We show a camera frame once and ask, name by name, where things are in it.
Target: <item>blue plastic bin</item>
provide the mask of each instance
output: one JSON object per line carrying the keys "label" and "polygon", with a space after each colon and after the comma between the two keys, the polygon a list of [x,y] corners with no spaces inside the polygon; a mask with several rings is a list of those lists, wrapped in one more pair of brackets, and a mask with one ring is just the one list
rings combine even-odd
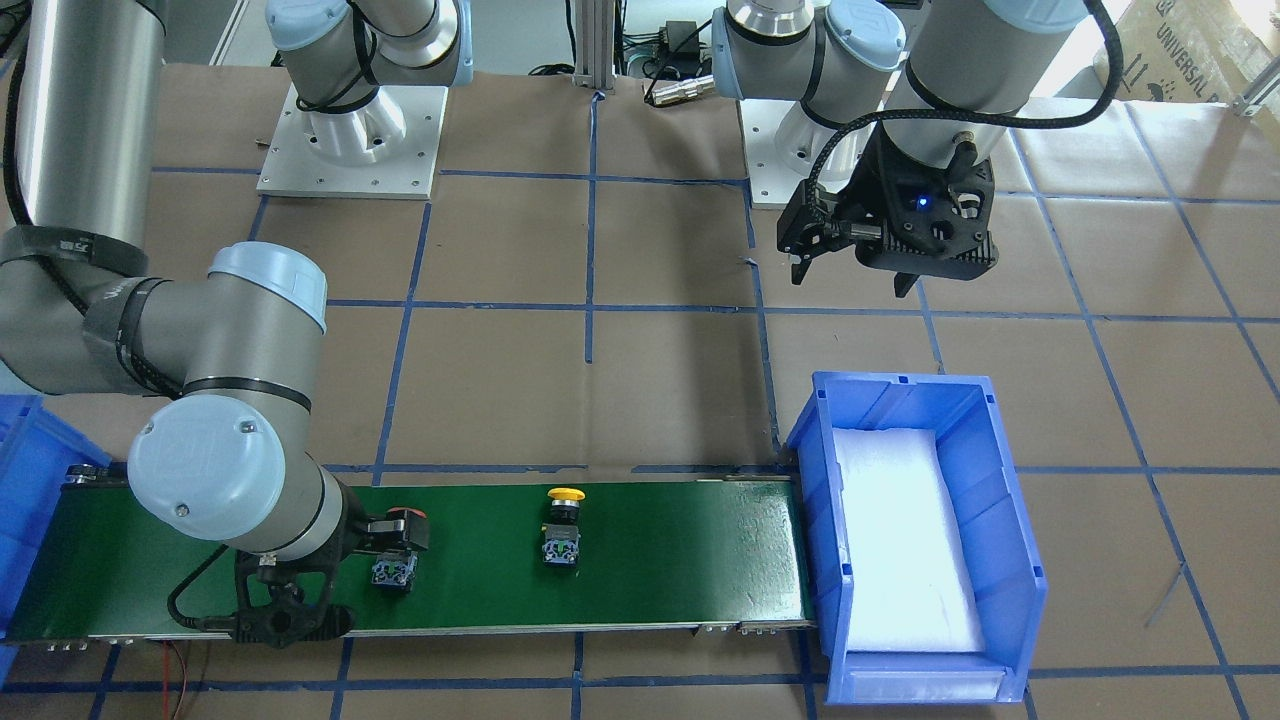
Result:
{"label": "blue plastic bin", "polygon": [[[0,639],[27,584],[69,465],[111,459],[44,409],[36,395],[0,395]],[[0,646],[0,684],[18,653]]]}
{"label": "blue plastic bin", "polygon": [[[831,659],[827,702],[1020,702],[1048,584],[991,379],[814,373],[813,387],[787,446],[800,457],[818,630]],[[934,432],[986,652],[847,650],[858,568],[849,561],[836,428]]]}

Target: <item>green conveyor belt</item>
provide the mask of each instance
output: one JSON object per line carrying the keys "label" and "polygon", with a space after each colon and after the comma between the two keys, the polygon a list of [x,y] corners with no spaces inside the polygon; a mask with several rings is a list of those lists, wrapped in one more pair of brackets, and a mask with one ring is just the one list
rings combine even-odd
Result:
{"label": "green conveyor belt", "polygon": [[[356,634],[809,624],[791,484],[584,486],[576,569],[539,555],[550,487],[355,488],[369,512],[425,510],[430,550],[408,596],[369,584],[371,557],[348,559],[334,602],[355,609]],[[127,488],[68,489],[8,642],[192,634],[165,597],[215,547],[152,518]],[[230,559],[188,588],[184,612],[234,610]]]}

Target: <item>white foam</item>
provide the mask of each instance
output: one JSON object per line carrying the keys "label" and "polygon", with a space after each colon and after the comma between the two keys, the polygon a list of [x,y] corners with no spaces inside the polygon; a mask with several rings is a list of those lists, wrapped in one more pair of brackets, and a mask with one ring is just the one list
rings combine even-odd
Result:
{"label": "white foam", "polygon": [[984,650],[933,432],[836,429],[835,438],[854,569],[849,650]]}

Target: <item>white mounting plate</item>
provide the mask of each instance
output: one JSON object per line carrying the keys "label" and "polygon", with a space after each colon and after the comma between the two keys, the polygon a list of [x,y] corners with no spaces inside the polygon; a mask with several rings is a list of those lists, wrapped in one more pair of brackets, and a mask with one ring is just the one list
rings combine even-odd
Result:
{"label": "white mounting plate", "polygon": [[289,86],[257,191],[280,197],[430,200],[448,88],[385,86],[381,92],[390,94],[404,111],[404,146],[371,165],[348,167],[311,150],[296,105],[297,91]]}
{"label": "white mounting plate", "polygon": [[[739,118],[742,120],[742,151],[746,152],[746,172],[751,178],[751,206],[762,210],[781,210],[787,206],[791,193],[805,178],[782,161],[773,136],[782,118],[795,105],[794,100],[742,100]],[[849,184],[823,182],[822,187],[836,192]]]}

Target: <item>cardboard box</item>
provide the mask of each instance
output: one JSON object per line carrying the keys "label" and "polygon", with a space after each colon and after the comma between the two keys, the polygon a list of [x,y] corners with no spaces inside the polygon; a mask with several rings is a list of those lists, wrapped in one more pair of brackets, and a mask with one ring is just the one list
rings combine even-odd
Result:
{"label": "cardboard box", "polygon": [[[1230,104],[1280,49],[1280,0],[1134,0],[1116,23],[1125,70],[1119,97]],[[1106,53],[1094,58],[1106,78]],[[1280,94],[1254,118],[1280,151]]]}

